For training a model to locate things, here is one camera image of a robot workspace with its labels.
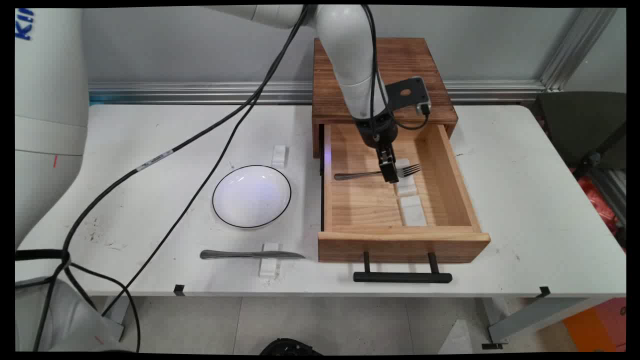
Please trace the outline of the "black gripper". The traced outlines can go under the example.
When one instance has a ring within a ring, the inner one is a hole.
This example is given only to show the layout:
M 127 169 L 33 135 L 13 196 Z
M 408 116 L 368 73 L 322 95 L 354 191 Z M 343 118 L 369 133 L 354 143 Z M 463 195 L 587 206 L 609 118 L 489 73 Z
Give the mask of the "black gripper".
M 391 112 L 380 112 L 372 118 L 355 118 L 355 126 L 363 143 L 370 148 L 377 148 L 378 164 L 387 183 L 399 181 L 396 158 L 390 146 L 398 136 L 398 126 Z

